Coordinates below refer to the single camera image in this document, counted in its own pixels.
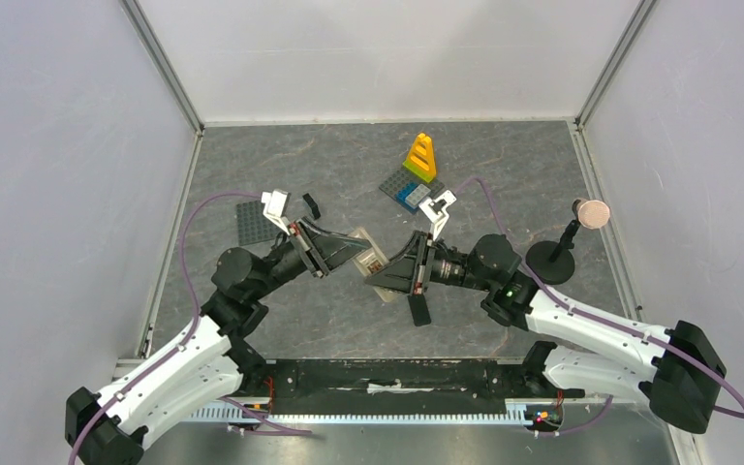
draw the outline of gray lego brick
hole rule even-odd
[[[406,196],[406,204],[412,208],[418,207],[418,203],[429,195],[429,188],[425,184],[419,184],[414,191]]]
[[[410,182],[414,182],[418,186],[421,184],[425,185],[423,180],[417,177],[413,172],[407,170],[404,167],[400,167],[390,177],[382,182],[381,185],[378,186],[378,189],[383,191],[384,194],[392,197],[392,199],[397,202],[397,198],[395,196]],[[438,178],[436,177],[432,179],[432,182],[429,183],[429,194],[432,197],[435,197],[440,194],[445,187],[446,186],[444,185],[444,183],[438,180]]]
[[[272,240],[281,231],[264,217],[261,201],[246,201],[235,206],[238,245],[257,244]]]

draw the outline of black stand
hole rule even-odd
[[[545,240],[533,245],[526,253],[526,264],[549,285],[563,284],[574,275],[574,248],[572,239],[580,229],[580,222],[572,220],[559,242]]]

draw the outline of dark gray baseplate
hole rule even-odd
[[[378,189],[380,189],[384,194],[392,197],[394,201],[400,203],[396,197],[397,193],[410,182],[414,182],[418,186],[420,184],[426,185],[426,183],[423,182],[423,179],[420,179],[413,172],[407,170],[406,167],[400,167],[390,177],[382,182],[381,185],[378,186]],[[436,177],[432,179],[432,182],[428,184],[428,187],[429,195],[434,198],[440,194],[446,186]]]
[[[275,238],[281,231],[264,216],[261,201],[246,201],[235,206],[238,245],[257,244]]]

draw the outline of marble-patterned surface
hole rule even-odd
[[[571,220],[570,206],[586,188],[565,122],[442,122],[216,128],[206,131],[187,211],[219,191],[280,188],[294,195],[288,216],[306,213],[300,196],[321,206],[319,224],[348,233],[364,226],[389,256],[413,229],[428,229],[378,190],[403,162],[419,132],[435,142],[438,173],[454,188],[484,177],[494,191],[513,246],[524,254],[537,240],[556,239]],[[235,200],[203,210],[187,239],[187,265],[201,302],[217,257],[236,240]],[[459,196],[444,230],[449,245],[469,250],[497,229],[477,184]],[[622,314],[600,234],[575,240],[577,273],[560,289]],[[259,256],[268,244],[248,247]],[[154,347],[190,319],[191,300],[173,254],[155,326]],[[309,274],[263,302],[269,314],[248,341],[265,357],[522,357],[540,337],[489,320],[484,294],[434,285],[427,293],[433,324],[414,327],[405,297],[383,304],[351,263],[326,279]]]

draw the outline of gray tabletop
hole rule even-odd
[[[519,253],[535,241],[554,239],[572,219],[570,206],[587,195],[565,122],[445,122],[209,129],[187,200],[187,210],[219,191],[283,189],[293,194],[288,216],[307,213],[300,196],[310,193],[327,230],[348,233],[364,226],[391,256],[412,230],[428,230],[378,190],[403,163],[415,136],[434,140],[438,177],[453,188],[470,175],[485,178]],[[215,261],[237,243],[234,203],[220,200],[202,211],[188,234],[187,265],[201,302],[214,290]],[[477,184],[450,209],[443,237],[469,250],[496,233]],[[561,291],[622,314],[603,243],[581,231],[574,249],[577,272]],[[248,246],[265,255],[269,244]],[[158,309],[154,349],[190,319],[191,300],[173,254]],[[501,327],[480,309],[483,295],[433,286],[427,299],[433,324],[414,327],[404,297],[384,304],[362,284],[350,263],[326,279],[302,275],[267,297],[269,314],[248,338],[262,355],[278,357],[520,357],[541,339]]]

